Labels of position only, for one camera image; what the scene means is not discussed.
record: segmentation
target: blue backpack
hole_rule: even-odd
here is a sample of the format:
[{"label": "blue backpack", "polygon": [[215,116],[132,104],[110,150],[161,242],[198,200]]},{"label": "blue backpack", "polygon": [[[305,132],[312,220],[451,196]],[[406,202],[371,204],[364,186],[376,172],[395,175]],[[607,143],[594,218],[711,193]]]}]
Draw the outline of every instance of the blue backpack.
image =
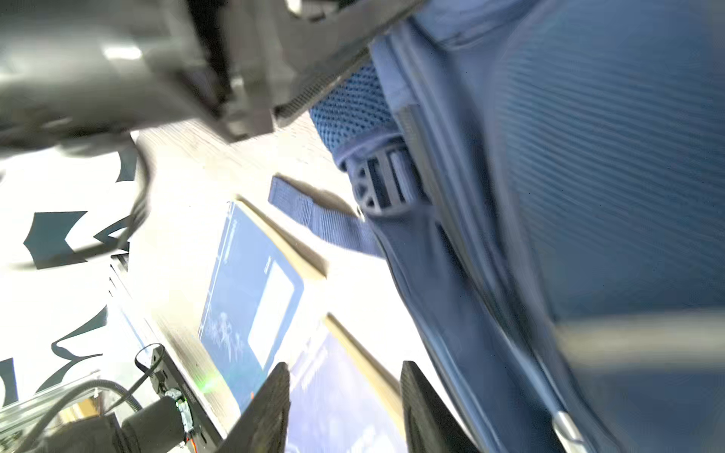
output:
[{"label": "blue backpack", "polygon": [[725,451],[725,7],[430,0],[311,110],[477,448]]}]

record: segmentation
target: zipper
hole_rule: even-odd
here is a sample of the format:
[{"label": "zipper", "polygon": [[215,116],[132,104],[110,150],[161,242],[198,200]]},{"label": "zipper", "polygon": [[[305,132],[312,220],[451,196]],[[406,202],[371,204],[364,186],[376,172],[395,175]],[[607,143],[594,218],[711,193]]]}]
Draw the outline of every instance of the zipper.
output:
[{"label": "zipper", "polygon": [[[389,244],[384,243],[385,235],[378,231],[378,227],[375,225],[374,221],[370,223],[372,224],[372,229],[375,233],[378,245],[380,246],[380,250],[383,252],[383,258],[388,265],[390,275],[393,276],[395,289],[398,291],[401,299],[407,301],[405,306],[408,310],[410,310],[410,314],[415,321],[415,327],[421,333],[420,339],[423,342],[426,351],[428,351],[428,357],[430,357],[436,370],[447,371],[446,373],[438,372],[437,374],[440,377],[446,392],[451,397],[459,415],[469,427],[469,432],[472,435],[476,446],[481,453],[492,453],[487,448],[487,445],[494,444],[497,448],[495,453],[507,453],[507,449],[503,446],[501,440],[496,435],[496,430],[493,428],[491,422],[486,416],[486,413],[479,405],[476,395],[471,390],[471,387],[468,386],[466,380],[461,375],[458,366],[451,358],[446,345],[442,341],[431,340],[431,338],[436,338],[437,335],[435,335],[434,332],[431,332],[431,329],[428,327],[427,318],[423,313],[421,313],[421,304],[416,298],[412,297],[405,279],[405,274],[398,271],[399,266],[397,265],[397,261],[391,259],[391,255],[388,253],[388,250],[392,250],[393,248],[390,247]],[[486,442],[486,439],[477,435],[478,433],[483,433],[484,436],[487,436],[490,442]]]},{"label": "zipper", "polygon": [[[423,92],[427,99],[440,97],[428,92],[431,82],[423,78],[426,71],[422,68],[415,52],[407,48],[410,35],[415,31],[410,24],[402,24],[398,31],[400,32],[398,45],[391,43],[390,47],[397,61],[404,63],[400,65],[401,70],[403,67],[410,68],[409,71],[402,70],[402,72],[413,92]],[[444,123],[443,115],[435,102],[430,102],[426,107],[433,117],[431,121]],[[464,215],[463,210],[466,207],[477,209],[480,205],[479,200],[471,199],[471,192],[479,188],[476,176],[471,175],[471,171],[475,170],[465,168],[460,162],[456,162],[456,155],[450,150],[437,153],[434,151],[429,134],[418,126],[431,125],[431,121],[427,121],[424,117],[421,107],[404,107],[396,113],[396,119],[402,128],[408,150],[426,193],[431,197],[439,213],[443,228],[455,248],[456,256],[471,278],[479,303],[500,327],[500,335],[507,341],[512,354],[521,366],[522,373],[539,394],[543,405],[552,416],[563,411],[563,405],[522,334],[521,325],[510,306],[513,291],[506,264],[501,253],[497,252],[499,244],[493,238],[487,238],[489,234],[486,231],[481,231],[481,219]],[[444,141],[448,141],[446,139],[449,133],[444,128],[441,128],[440,134]],[[448,185],[451,190],[445,190],[444,185]]]}]

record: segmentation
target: nylon webbing strap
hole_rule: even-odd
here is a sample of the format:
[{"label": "nylon webbing strap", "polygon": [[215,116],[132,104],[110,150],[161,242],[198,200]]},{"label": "nylon webbing strap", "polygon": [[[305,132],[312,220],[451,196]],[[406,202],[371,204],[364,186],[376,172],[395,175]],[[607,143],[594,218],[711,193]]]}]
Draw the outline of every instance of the nylon webbing strap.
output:
[{"label": "nylon webbing strap", "polygon": [[311,197],[275,176],[268,201],[324,241],[348,250],[382,257],[375,234],[358,217],[316,204]]}]

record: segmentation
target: black cable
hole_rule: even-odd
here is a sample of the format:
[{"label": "black cable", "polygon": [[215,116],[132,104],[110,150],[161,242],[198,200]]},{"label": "black cable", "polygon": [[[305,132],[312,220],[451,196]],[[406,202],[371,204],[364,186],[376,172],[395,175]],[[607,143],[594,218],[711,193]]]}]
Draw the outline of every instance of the black cable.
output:
[{"label": "black cable", "polygon": [[[124,395],[127,393],[126,389],[122,386],[116,384],[113,381],[107,381],[105,379],[96,379],[94,381],[84,382],[76,387],[73,387],[65,395],[61,396],[61,398],[56,401],[56,403],[53,404],[50,409],[48,409],[48,412],[43,415],[43,417],[36,423],[36,425],[33,426],[33,429],[30,430],[30,433],[25,436],[15,453],[23,453],[29,450],[38,440],[38,437],[40,437],[40,435],[43,433],[43,430],[58,414],[58,412],[65,409],[65,407],[72,400],[78,398],[84,392],[91,390],[92,388],[105,388],[106,390],[110,390],[119,395]],[[129,406],[131,406],[131,409],[133,409],[134,412],[138,412],[139,410],[141,410],[141,405],[138,403],[138,400],[136,400],[136,398],[133,398],[131,396],[126,399],[126,402]]]},{"label": "black cable", "polygon": [[[83,247],[75,250],[73,253],[56,255],[54,257],[38,262],[23,263],[15,266],[16,269],[36,269],[46,267],[62,266],[68,262],[83,262],[89,258],[97,257],[106,253],[114,252],[124,247],[128,239],[144,224],[149,216],[149,187],[153,178],[151,167],[146,152],[128,136],[128,143],[125,145],[133,147],[138,157],[138,166],[141,168],[141,180],[139,181],[140,189],[133,203],[131,212],[128,215],[128,225],[126,229],[118,236],[116,242],[110,244],[98,244],[94,246]],[[115,151],[116,148],[110,148],[108,152]]]},{"label": "black cable", "polygon": [[[154,345],[158,345],[158,347],[160,347],[160,348],[161,348],[161,352],[159,353],[159,358],[158,358],[158,359],[156,360],[156,362],[153,362],[153,363],[151,364],[151,367],[149,367],[149,368],[146,368],[146,367],[144,367],[144,366],[143,366],[143,365],[142,365],[142,364],[141,364],[141,363],[140,363],[140,362],[138,361],[138,355],[139,355],[140,353],[142,353],[143,351],[145,351],[145,350],[146,350],[147,348],[149,348],[149,346],[154,346]],[[141,377],[140,377],[140,378],[139,378],[139,379],[138,379],[138,380],[137,380],[137,381],[136,381],[136,382],[135,382],[135,383],[134,383],[134,384],[133,384],[133,385],[132,385],[132,386],[131,386],[131,387],[130,387],[130,388],[129,388],[129,389],[127,390],[127,391],[126,391],[126,393],[125,393],[124,395],[122,395],[122,396],[121,396],[121,398],[120,398],[120,399],[119,399],[118,401],[116,401],[115,403],[111,404],[111,407],[109,407],[108,409],[106,409],[106,410],[104,411],[104,413],[107,413],[107,412],[111,412],[111,410],[113,410],[113,409],[115,409],[116,407],[118,407],[118,406],[120,406],[121,404],[123,404],[123,402],[124,402],[124,401],[126,401],[126,399],[129,399],[129,398],[133,398],[133,397],[131,396],[131,395],[133,395],[133,392],[135,392],[136,390],[138,390],[138,387],[140,387],[140,386],[141,386],[141,384],[142,384],[142,383],[144,383],[144,381],[145,381],[145,380],[146,380],[146,379],[147,379],[147,378],[148,378],[148,377],[149,377],[149,376],[150,376],[150,375],[151,375],[151,374],[152,374],[152,373],[153,373],[153,372],[154,372],[154,371],[155,371],[155,370],[156,370],[156,369],[157,369],[157,368],[159,367],[159,365],[161,364],[161,361],[162,361],[162,360],[164,359],[164,356],[165,356],[165,355],[166,355],[166,348],[165,348],[165,347],[164,347],[164,345],[162,345],[161,343],[151,343],[151,344],[147,344],[146,346],[144,346],[144,347],[143,347],[143,348],[141,349],[141,351],[139,351],[139,352],[136,352],[136,357],[134,357],[134,358],[133,358],[133,361],[134,361],[134,363],[136,363],[136,367],[138,367],[138,368],[139,368],[139,370],[142,370],[142,371],[144,371],[144,368],[146,369],[146,370],[144,371],[144,375],[143,375],[143,376],[141,376]]]}]

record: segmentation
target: blue book cover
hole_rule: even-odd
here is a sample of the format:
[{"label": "blue book cover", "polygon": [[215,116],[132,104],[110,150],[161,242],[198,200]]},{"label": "blue book cover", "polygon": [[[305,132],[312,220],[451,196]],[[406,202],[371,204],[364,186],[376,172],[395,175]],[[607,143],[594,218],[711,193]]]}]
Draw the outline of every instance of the blue book cover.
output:
[{"label": "blue book cover", "polygon": [[321,327],[290,369],[285,453],[405,453],[375,389],[344,346]]},{"label": "blue book cover", "polygon": [[242,412],[271,371],[304,289],[272,240],[230,202],[199,338]]}]

